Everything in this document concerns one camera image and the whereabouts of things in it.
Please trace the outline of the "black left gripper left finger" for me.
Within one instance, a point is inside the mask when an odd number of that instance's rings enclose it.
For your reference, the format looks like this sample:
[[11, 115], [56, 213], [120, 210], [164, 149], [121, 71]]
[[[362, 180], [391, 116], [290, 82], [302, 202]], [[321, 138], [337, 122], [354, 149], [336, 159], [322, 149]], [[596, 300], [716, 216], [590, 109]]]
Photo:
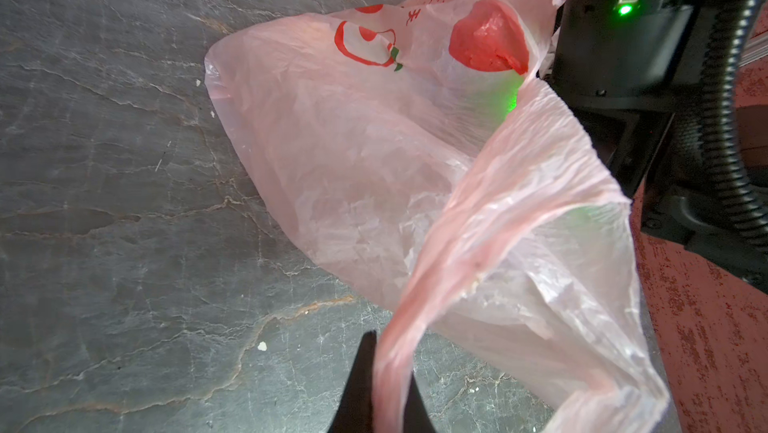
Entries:
[[375, 331], [362, 336], [328, 433], [373, 431], [372, 382], [376, 345]]

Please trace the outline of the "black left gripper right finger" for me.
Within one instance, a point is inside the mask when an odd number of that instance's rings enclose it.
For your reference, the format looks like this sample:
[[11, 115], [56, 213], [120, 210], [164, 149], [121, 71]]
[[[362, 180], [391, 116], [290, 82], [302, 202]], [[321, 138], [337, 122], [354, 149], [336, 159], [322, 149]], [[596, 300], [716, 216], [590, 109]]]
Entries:
[[436, 433], [436, 429], [430, 420], [414, 375], [411, 375], [403, 413], [403, 432]]

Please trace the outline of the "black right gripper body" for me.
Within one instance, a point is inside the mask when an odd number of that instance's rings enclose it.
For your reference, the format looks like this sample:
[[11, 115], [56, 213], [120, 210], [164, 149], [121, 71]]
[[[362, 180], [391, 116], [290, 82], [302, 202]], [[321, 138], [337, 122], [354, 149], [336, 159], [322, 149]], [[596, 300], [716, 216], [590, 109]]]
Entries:
[[682, 134], [696, 124], [693, 119], [637, 110], [582, 109], [575, 115], [624, 194], [641, 196], [643, 233], [766, 291], [766, 256], [733, 228], [707, 183], [696, 140]]

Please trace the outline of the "pink plastic bag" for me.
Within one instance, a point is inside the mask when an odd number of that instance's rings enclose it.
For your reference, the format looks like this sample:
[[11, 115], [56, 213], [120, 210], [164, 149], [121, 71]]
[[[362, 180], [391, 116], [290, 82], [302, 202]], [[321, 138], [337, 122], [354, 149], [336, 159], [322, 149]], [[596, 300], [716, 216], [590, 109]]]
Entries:
[[393, 314], [376, 431], [403, 431], [434, 329], [551, 405], [550, 432], [649, 432], [669, 393], [640, 322], [631, 202], [537, 75], [564, 0], [500, 0], [525, 33], [524, 76], [449, 54], [478, 1], [257, 24], [210, 48], [206, 88], [286, 236]]

